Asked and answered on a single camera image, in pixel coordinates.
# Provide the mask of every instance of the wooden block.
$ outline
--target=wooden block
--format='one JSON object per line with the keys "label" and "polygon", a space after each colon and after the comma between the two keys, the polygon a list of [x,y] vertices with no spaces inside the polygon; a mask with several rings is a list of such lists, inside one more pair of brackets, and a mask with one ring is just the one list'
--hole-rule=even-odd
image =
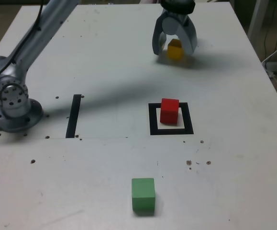
{"label": "wooden block", "polygon": [[176,124],[178,117],[179,101],[163,98],[161,103],[160,122],[163,124]]}
{"label": "wooden block", "polygon": [[181,60],[184,56],[184,50],[182,49],[181,41],[178,39],[172,39],[168,44],[167,56],[172,60]]}

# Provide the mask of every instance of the white table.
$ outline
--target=white table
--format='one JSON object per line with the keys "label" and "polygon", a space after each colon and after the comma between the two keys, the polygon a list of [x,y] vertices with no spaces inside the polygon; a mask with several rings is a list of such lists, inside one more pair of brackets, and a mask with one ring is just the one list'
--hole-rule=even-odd
{"label": "white table", "polygon": [[[37,12],[22,7],[0,55]],[[0,230],[277,229],[277,93],[236,15],[197,4],[198,47],[182,68],[152,52],[161,12],[78,6],[30,68],[29,95],[50,117],[26,137],[0,132]],[[74,94],[79,138],[66,139]],[[194,135],[150,135],[148,104],[164,97],[188,103]],[[144,177],[154,217],[132,212],[131,179]]]}

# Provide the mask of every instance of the red cube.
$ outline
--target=red cube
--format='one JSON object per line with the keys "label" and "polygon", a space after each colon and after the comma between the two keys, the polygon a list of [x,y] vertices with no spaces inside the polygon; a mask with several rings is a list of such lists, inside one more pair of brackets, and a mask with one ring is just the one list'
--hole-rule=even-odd
{"label": "red cube", "polygon": [[163,124],[176,124],[179,101],[175,99],[162,99],[160,122]]}

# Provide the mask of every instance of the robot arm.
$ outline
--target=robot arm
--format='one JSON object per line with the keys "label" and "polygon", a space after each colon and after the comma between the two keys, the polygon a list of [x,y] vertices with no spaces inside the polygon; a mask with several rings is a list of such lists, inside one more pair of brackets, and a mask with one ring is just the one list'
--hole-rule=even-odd
{"label": "robot arm", "polygon": [[[51,0],[11,55],[0,57],[0,130],[26,130],[42,118],[41,105],[29,98],[25,85],[26,74],[79,2]],[[152,40],[154,53],[160,54],[166,34],[171,34],[180,38],[186,54],[192,54],[197,45],[197,35],[187,14],[192,13],[195,2],[161,0],[161,5],[164,11],[156,22]]]}
{"label": "robot arm", "polygon": [[12,63],[0,74],[0,130],[25,130],[42,118],[41,105],[29,99],[25,85],[26,74],[79,2],[80,0],[51,0],[40,16],[37,28],[32,26],[8,57],[0,57],[1,70],[17,52]]}

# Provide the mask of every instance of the black square marker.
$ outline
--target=black square marker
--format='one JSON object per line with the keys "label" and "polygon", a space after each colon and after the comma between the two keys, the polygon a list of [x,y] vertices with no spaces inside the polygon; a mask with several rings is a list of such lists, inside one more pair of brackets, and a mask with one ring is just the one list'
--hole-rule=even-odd
{"label": "black square marker", "polygon": [[161,107],[161,103],[149,104],[149,123],[150,123],[150,135],[184,135],[194,134],[192,129],[189,109],[187,103],[180,103],[179,108],[182,110],[183,122],[185,128],[175,129],[158,129],[156,109]]}

